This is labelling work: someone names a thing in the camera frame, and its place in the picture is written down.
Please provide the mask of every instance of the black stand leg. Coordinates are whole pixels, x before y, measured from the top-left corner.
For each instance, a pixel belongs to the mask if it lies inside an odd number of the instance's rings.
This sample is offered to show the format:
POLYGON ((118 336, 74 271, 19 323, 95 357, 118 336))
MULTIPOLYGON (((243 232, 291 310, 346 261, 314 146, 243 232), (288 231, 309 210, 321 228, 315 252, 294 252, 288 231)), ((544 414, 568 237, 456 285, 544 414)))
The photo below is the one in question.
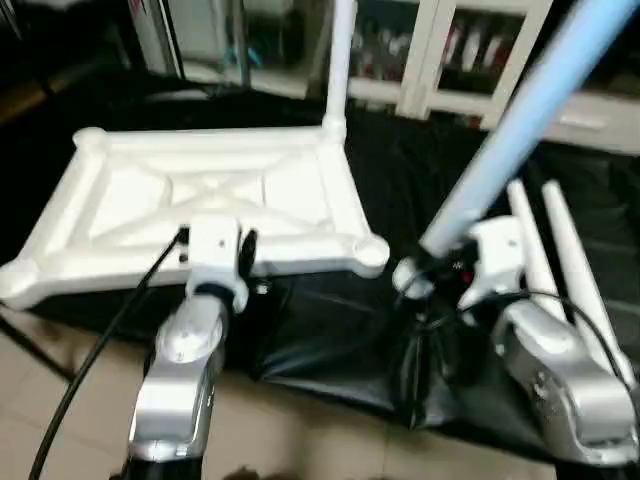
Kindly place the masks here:
POLYGON ((140 42, 138 41, 136 28, 133 24, 133 16, 129 11, 128 2, 115 2, 113 4, 113 8, 116 26, 118 28, 118 35, 120 36, 120 41, 127 52, 127 56, 129 57, 131 68, 134 70, 145 71, 147 66, 144 61, 140 42))
POLYGON ((38 347, 35 343, 33 343, 29 338, 27 338, 20 330, 15 328, 9 322, 7 322, 4 318, 0 317, 0 331, 4 333, 7 337, 13 340, 20 348, 26 351, 33 358, 38 360, 41 364, 51 370, 53 373, 59 375, 68 383, 73 380, 75 376, 74 372, 68 371, 66 368, 58 365, 54 360, 51 359, 40 347, 38 347))
POLYGON ((51 88, 51 84, 49 83, 49 79, 47 75, 42 71, 42 68, 38 65, 38 61, 35 56, 35 46, 31 40, 31 35, 29 34, 28 25, 26 25, 22 21, 22 12, 18 13, 16 9, 22 8, 19 3, 15 3, 10 6, 8 0, 0 0, 0 13, 5 21, 9 24, 11 30, 13 30, 14 35, 18 39, 20 47, 24 49, 24 55, 27 59, 27 65, 31 70, 31 74, 33 78, 36 80, 44 94, 48 99, 51 99, 55 96, 55 92, 53 88, 51 88))

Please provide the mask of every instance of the shelf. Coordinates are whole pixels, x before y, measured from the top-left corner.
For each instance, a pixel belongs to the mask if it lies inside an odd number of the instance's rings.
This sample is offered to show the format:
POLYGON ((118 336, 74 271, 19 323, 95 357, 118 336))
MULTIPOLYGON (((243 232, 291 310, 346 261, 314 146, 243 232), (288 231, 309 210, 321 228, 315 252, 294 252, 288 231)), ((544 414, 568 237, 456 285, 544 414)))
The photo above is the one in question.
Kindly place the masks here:
POLYGON ((545 138, 628 155, 640 154, 640 101, 591 92, 574 93, 547 128, 545 138))
POLYGON ((400 83, 371 80, 355 77, 349 79, 349 96, 357 100, 370 100, 382 103, 398 103, 400 101, 400 83))
POLYGON ((464 115, 484 115, 491 109, 491 97, 473 93, 438 90, 429 97, 429 109, 464 115))
MULTIPOLYGON (((240 83, 240 72, 234 68, 224 73, 213 68, 184 62, 187 79, 206 83, 240 83)), ((305 98, 309 87, 308 68, 251 70, 251 88, 292 98, 305 98)))
POLYGON ((366 3, 366 2, 397 2, 397 3, 419 4, 420 0, 359 0, 359 3, 366 3))

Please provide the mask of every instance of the tiled floor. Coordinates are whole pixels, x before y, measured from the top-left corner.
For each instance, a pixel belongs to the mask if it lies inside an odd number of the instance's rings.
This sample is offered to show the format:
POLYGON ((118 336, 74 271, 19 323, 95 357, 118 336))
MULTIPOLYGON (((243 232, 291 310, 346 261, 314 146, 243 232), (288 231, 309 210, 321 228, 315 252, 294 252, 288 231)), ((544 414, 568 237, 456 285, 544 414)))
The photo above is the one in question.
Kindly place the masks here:
MULTIPOLYGON (((59 359, 79 364, 94 337, 30 317, 14 324, 59 359)), ((108 479, 124 458, 144 352, 108 347, 89 374, 43 478, 108 479)), ((64 384, 0 335, 0 479, 24 480, 64 384)), ((206 459, 210 480, 246 466, 301 480, 546 480, 553 469, 402 428, 283 388, 224 374, 206 459)))

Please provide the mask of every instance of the black cable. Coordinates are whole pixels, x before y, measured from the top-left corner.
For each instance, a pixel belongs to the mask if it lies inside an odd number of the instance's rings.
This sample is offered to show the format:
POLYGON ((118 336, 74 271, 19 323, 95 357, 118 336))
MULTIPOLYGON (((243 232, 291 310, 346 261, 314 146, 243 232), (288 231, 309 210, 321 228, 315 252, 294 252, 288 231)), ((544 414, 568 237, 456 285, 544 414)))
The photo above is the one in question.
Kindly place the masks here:
POLYGON ((75 377, 73 378, 73 381, 67 387, 67 391, 62 397, 62 400, 60 400, 60 403, 58 404, 58 408, 56 408, 56 411, 53 414, 51 421, 49 422, 47 431, 45 432, 44 437, 42 438, 42 442, 40 443, 40 447, 38 448, 38 453, 36 454, 36 458, 33 461, 33 465, 31 466, 31 473, 29 474, 29 480, 38 480, 40 478, 40 474, 42 473, 42 469, 47 459, 49 449, 51 448, 51 444, 53 443, 56 433, 58 432, 58 429, 62 424, 62 420, 64 419, 64 416, 66 415, 67 410, 69 409, 69 406, 73 401, 73 397, 75 396, 76 392, 78 391, 78 388, 82 384, 82 381, 87 376, 89 369, 93 366, 93 364, 95 363, 96 359, 98 358, 102 350, 104 350, 104 347, 107 345, 107 342, 113 336, 118 326, 122 323, 123 320, 127 319, 130 312, 137 306, 140 298, 142 298, 142 296, 144 295, 147 289, 147 286, 149 284, 149 280, 151 280, 151 277, 155 275, 155 273, 160 268, 160 265, 162 264, 162 262, 165 260, 165 258, 167 258, 169 253, 171 253, 171 251, 176 246, 176 244, 182 243, 183 238, 184 238, 184 228, 182 228, 180 232, 176 234, 173 240, 169 242, 167 247, 163 250, 163 252, 160 254, 158 259, 155 261, 155 263, 151 266, 151 268, 147 271, 147 273, 144 274, 144 276, 136 286, 135 290, 127 296, 127 299, 124 301, 122 307, 120 307, 120 310, 118 311, 118 313, 116 313, 114 317, 111 319, 111 321, 109 322, 109 325, 107 326, 107 329, 104 331, 102 336, 98 339, 96 344, 93 346, 93 348, 85 358, 84 362, 82 363, 82 366, 78 370, 78 373, 76 373, 75 377))
POLYGON ((440 327, 443 327, 448 323, 455 321, 458 318, 458 316, 463 315, 465 313, 470 313, 471 311, 479 307, 485 306, 487 304, 496 303, 502 300, 512 300, 512 301, 523 300, 533 296, 553 298, 559 301, 560 303, 562 303, 564 306, 568 307, 572 312, 577 313, 578 316, 580 316, 580 318, 584 321, 584 323, 586 323, 589 329, 593 332, 596 339, 598 340, 598 343, 602 347, 602 350, 604 350, 604 353, 607 357, 607 361, 611 365, 611 369, 613 370, 614 375, 625 385, 625 387, 627 387, 627 384, 624 380, 624 376, 622 375, 620 367, 616 362, 615 356, 613 355, 613 352, 611 351, 609 344, 607 343, 605 338, 602 336, 602 333, 600 333, 600 330, 596 326, 593 319, 589 317, 589 315, 587 315, 587 313, 578 305, 576 305, 574 302, 572 302, 566 297, 563 297, 562 295, 558 295, 557 293, 544 292, 540 290, 527 290, 527 289, 521 290, 519 292, 494 293, 491 295, 487 295, 486 297, 482 298, 481 300, 478 300, 476 303, 469 305, 468 307, 456 310, 455 314, 453 315, 448 315, 448 316, 439 318, 438 320, 435 320, 431 323, 427 323, 425 326, 421 327, 420 330, 425 332, 434 331, 440 327))

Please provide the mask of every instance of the white tray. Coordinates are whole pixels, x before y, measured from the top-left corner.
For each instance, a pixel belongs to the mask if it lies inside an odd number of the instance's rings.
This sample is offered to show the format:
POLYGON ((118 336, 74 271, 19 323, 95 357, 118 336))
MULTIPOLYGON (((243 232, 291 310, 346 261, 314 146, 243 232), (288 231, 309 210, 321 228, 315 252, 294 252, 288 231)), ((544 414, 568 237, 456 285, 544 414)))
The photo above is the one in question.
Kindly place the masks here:
MULTIPOLYGON (((341 143, 322 127, 74 135, 77 150, 12 262, 0 299, 30 307, 53 294, 130 288, 194 214, 236 216, 259 232, 253 274, 379 274, 373 235, 341 143)), ((179 252, 152 284, 186 281, 179 252)))

